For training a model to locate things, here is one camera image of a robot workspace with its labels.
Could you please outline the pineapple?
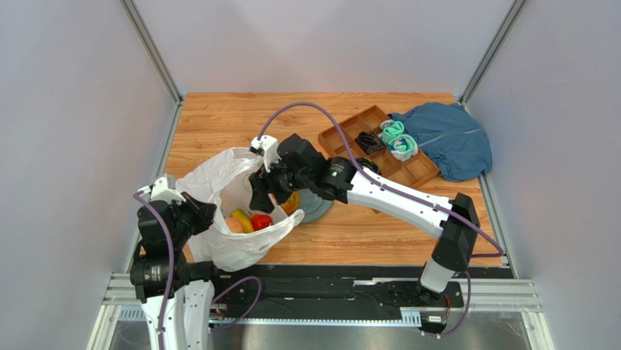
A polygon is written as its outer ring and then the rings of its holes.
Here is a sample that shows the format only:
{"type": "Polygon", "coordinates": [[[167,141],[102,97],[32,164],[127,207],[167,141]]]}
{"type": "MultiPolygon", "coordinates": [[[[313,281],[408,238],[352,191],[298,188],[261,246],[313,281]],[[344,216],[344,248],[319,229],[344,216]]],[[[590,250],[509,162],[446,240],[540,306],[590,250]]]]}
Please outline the pineapple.
{"type": "Polygon", "coordinates": [[[300,194],[298,191],[295,191],[280,205],[280,207],[287,215],[292,215],[298,209],[299,205],[300,194]]]}

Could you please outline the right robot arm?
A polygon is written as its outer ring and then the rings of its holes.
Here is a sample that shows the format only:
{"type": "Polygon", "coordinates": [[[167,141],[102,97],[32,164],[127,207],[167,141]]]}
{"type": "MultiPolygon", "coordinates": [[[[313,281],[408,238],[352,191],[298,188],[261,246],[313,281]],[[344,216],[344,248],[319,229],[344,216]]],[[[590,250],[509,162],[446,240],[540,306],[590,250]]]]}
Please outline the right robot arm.
{"type": "Polygon", "coordinates": [[[263,164],[249,176],[249,207],[272,212],[293,193],[308,190],[323,201],[352,203],[374,209],[416,226],[437,240],[425,263],[413,297],[423,305],[444,298],[449,281],[467,270],[479,222],[472,199],[427,195],[382,177],[359,160],[325,158],[297,134],[283,142],[271,136],[251,141],[250,151],[263,164]]]}

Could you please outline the white plastic bag lemon print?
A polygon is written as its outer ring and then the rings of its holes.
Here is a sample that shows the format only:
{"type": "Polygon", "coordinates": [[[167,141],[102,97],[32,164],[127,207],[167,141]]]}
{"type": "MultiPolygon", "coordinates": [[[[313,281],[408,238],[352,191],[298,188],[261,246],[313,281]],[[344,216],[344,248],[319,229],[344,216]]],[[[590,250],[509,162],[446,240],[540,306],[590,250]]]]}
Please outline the white plastic bag lemon print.
{"type": "Polygon", "coordinates": [[[269,214],[273,224],[265,229],[253,233],[234,233],[229,229],[225,219],[236,209],[247,214],[255,212],[249,208],[249,175],[262,165],[261,157],[247,149],[233,147],[209,158],[176,181],[179,192],[217,205],[210,228],[188,241],[196,262],[212,261],[217,268],[227,272],[248,268],[302,222],[303,210],[297,209],[288,215],[275,207],[269,214]]]}

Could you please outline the yellow green papaya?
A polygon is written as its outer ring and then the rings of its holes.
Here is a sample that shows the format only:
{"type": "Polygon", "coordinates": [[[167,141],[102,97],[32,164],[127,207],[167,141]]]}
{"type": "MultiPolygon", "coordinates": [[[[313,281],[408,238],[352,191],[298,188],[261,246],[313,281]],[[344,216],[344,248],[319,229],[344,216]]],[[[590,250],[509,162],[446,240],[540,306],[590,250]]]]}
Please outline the yellow green papaya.
{"type": "Polygon", "coordinates": [[[243,233],[254,232],[254,226],[251,222],[250,216],[242,209],[236,209],[230,214],[230,217],[240,222],[243,233]]]}

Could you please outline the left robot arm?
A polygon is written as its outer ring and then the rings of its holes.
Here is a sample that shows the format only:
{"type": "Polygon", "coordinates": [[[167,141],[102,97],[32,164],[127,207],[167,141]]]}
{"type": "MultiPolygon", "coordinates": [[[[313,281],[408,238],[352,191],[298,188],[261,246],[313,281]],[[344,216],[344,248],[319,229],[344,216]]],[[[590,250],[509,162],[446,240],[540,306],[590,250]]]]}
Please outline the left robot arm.
{"type": "Polygon", "coordinates": [[[188,262],[183,248],[214,223],[216,205],[183,192],[141,208],[130,282],[147,322],[152,349],[207,349],[211,302],[219,273],[212,261],[188,262]]]}

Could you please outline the peach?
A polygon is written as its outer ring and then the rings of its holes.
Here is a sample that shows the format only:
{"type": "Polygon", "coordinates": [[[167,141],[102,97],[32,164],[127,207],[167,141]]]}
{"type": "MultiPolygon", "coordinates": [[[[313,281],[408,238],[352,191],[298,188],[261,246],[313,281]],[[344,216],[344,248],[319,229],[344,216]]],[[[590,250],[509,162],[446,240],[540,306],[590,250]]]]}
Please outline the peach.
{"type": "Polygon", "coordinates": [[[225,219],[225,223],[232,233],[244,233],[243,225],[238,219],[228,217],[225,219]]]}

